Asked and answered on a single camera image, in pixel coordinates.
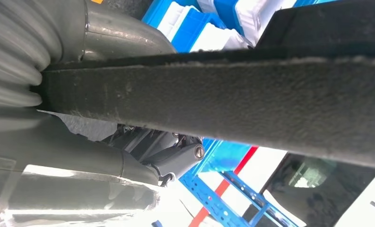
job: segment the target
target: blue metal rack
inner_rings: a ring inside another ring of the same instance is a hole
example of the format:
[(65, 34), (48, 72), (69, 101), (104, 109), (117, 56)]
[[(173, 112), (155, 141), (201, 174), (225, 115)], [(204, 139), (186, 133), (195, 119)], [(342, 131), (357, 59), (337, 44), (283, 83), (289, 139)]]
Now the blue metal rack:
[(297, 227), (293, 221), (269, 203), (263, 195), (255, 192), (232, 171), (222, 171), (220, 174), (259, 210), (249, 222), (236, 214), (236, 212), (198, 177), (198, 173), (205, 165), (210, 163), (212, 153), (216, 150), (217, 146), (218, 143), (215, 141), (212, 149), (208, 150), (204, 159), (180, 178), (182, 184), (203, 204), (208, 212), (223, 226), (228, 227), (253, 227), (256, 226), (264, 216), (279, 227)]

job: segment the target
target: red stripe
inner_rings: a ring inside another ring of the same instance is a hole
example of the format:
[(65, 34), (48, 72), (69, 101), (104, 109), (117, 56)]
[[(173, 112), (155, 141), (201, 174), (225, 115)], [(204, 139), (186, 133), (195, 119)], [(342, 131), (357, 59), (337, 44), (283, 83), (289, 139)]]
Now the red stripe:
[[(239, 165), (236, 167), (236, 169), (233, 171), (236, 175), (242, 171), (243, 167), (247, 164), (247, 162), (251, 159), (251, 157), (254, 155), (258, 147), (251, 147), (245, 157), (240, 161)], [(215, 190), (215, 193), (218, 196), (222, 196), (222, 194), (226, 191), (226, 189), (229, 187), (229, 182), (226, 180), (223, 180), (221, 184), (218, 186), (218, 188)], [(208, 216), (208, 211), (204, 207), (201, 208), (199, 213), (196, 215), (196, 217), (193, 218), (192, 222), (190, 223), (189, 227), (198, 227), (199, 224), (205, 219), (205, 217)]]

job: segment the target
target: gray metal component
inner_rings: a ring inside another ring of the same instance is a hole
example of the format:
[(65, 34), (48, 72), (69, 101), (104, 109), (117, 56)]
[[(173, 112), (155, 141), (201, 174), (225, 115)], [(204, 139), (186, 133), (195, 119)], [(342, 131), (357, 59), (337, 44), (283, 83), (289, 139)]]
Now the gray metal component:
[(90, 0), (26, 0), (55, 28), (62, 62), (175, 53), (155, 28)]
[(154, 166), (159, 175), (174, 174), (178, 179), (204, 156), (197, 157), (197, 151), (204, 151), (201, 144), (190, 144), (184, 148), (170, 147), (144, 160), (144, 163)]
[(84, 60), (106, 60), (176, 53), (155, 28), (87, 0), (86, 51)]
[[(97, 226), (157, 204), (157, 192), (143, 184), (157, 185), (155, 170), (123, 150), (70, 133), (56, 117), (26, 108), (41, 102), (28, 91), (41, 82), (39, 70), (81, 57), (84, 12), (82, 0), (0, 1), (2, 226), (72, 221)], [(62, 52), (63, 47), (72, 48)]]
[(138, 161), (152, 156), (168, 147), (172, 147), (178, 138), (172, 133), (134, 127), (133, 130), (124, 131), (125, 125), (118, 127), (118, 130), (103, 140), (111, 147), (129, 152)]

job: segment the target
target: bolt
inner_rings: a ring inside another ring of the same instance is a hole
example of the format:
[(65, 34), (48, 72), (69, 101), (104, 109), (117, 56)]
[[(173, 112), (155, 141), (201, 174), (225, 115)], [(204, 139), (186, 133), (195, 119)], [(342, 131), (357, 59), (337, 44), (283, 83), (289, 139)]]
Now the bolt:
[(204, 149), (202, 148), (202, 146), (196, 148), (194, 155), (198, 160), (201, 160), (204, 157)]

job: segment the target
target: window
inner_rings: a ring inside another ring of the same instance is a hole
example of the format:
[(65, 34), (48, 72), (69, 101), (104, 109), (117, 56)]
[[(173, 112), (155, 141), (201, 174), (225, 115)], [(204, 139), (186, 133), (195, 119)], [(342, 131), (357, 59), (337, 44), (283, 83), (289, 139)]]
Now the window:
[(332, 173), (335, 162), (306, 157), (289, 181), (296, 188), (315, 188), (321, 185)]

